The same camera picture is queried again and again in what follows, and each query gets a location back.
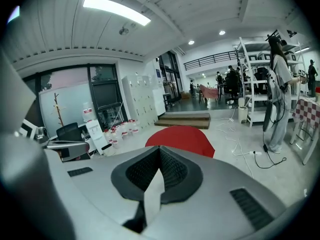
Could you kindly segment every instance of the frosted glass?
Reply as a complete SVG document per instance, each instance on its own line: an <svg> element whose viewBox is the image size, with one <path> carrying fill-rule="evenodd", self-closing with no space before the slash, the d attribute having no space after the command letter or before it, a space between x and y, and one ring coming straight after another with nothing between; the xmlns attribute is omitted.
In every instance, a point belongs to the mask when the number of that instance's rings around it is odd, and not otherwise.
<svg viewBox="0 0 320 240"><path fill-rule="evenodd" d="M92 104L90 88L88 83L39 93L39 102L43 123L50 138L56 136L56 130L61 127L55 105L55 93L58 95L57 103L61 109L60 114L64 125L71 123L84 124L82 117L83 104Z"/></svg>

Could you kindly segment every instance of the floor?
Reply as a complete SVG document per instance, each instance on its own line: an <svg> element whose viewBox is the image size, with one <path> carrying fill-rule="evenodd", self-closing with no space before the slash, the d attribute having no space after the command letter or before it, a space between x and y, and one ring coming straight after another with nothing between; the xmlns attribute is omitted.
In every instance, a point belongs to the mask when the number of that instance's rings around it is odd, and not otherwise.
<svg viewBox="0 0 320 240"><path fill-rule="evenodd" d="M275 163L282 160L283 157L286 157L287 160L281 164L269 169L261 169L257 167L253 155L245 155L254 179L275 193L287 207L305 198L305 190L306 194L312 191L313 184L320 171L319 142L308 163L303 165L302 158L308 152L310 139L307 139L304 142L298 139L296 144L290 145L289 141L293 132L293 127L294 123L290 122L288 124L287 134L284 139L281 154L269 153L271 159ZM164 128L165 127L161 126L152 126L142 131L139 136L127 139L122 143L119 149L111 149L110 155L121 154L143 148L150 136ZM223 119L212 120L208 130L201 130L215 149L214 159L222 160L234 165L251 176L251 172L246 165L244 157L242 155L234 156L232 153L232 150L236 146L236 142L226 140L225 134L216 130L216 128L225 131L228 139L239 140L243 153L248 153L250 151L262 152L261 155L256 156L257 163L261 167L269 167L272 165L267 154L263 151L262 125L256 124L252 128L249 128L248 122L246 124L239 124L237 120L234 120L234 123L230 124L227 119ZM267 132L264 135L266 143L268 143L271 134L272 132ZM235 154L239 154L240 152L240 147L238 146ZM159 181L158 183L159 186L163 185L163 179L161 180L162 182ZM154 189L156 189L157 183L154 183L153 181L152 183L155 184L153 186Z"/></svg>
<svg viewBox="0 0 320 240"><path fill-rule="evenodd" d="M193 111L211 111L211 110L227 110L227 109L234 109L238 106L235 102L232 105L228 105L226 103L226 99L229 96L222 96L220 102L216 102L214 99L210 98L206 105L205 101L199 102L199 98L187 98L181 99L174 103L173 106L168 107L166 110L167 112L193 112ZM263 102L256 102L255 109L265 109Z"/></svg>

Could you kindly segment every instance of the wooden platform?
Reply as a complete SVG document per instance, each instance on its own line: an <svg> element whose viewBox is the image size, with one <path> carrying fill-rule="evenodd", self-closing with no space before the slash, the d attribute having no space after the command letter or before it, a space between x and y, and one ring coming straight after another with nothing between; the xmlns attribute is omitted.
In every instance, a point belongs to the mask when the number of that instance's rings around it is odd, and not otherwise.
<svg viewBox="0 0 320 240"><path fill-rule="evenodd" d="M198 129L209 129L210 115L204 114L165 114L154 123L155 126L192 126Z"/></svg>

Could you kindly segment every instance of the ceiling light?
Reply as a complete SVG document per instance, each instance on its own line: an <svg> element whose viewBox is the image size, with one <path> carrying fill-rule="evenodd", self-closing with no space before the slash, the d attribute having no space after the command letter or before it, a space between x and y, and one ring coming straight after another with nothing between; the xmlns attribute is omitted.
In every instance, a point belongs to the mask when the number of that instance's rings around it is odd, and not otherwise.
<svg viewBox="0 0 320 240"><path fill-rule="evenodd" d="M15 19L16 17L18 17L20 15L20 7L17 6L16 8L14 8L13 12L11 13L8 21L7 21L7 24L12 21L13 19Z"/></svg>
<svg viewBox="0 0 320 240"><path fill-rule="evenodd" d="M147 25L151 20L143 16L139 12L132 10L122 4L110 0L84 0L83 7L103 10L113 14L117 14L137 22L143 26Z"/></svg>
<svg viewBox="0 0 320 240"><path fill-rule="evenodd" d="M309 50L309 49L310 49L310 47L306 47L306 48L303 48L301 50L297 50L295 53L297 54L297 53L304 52L304 51Z"/></svg>

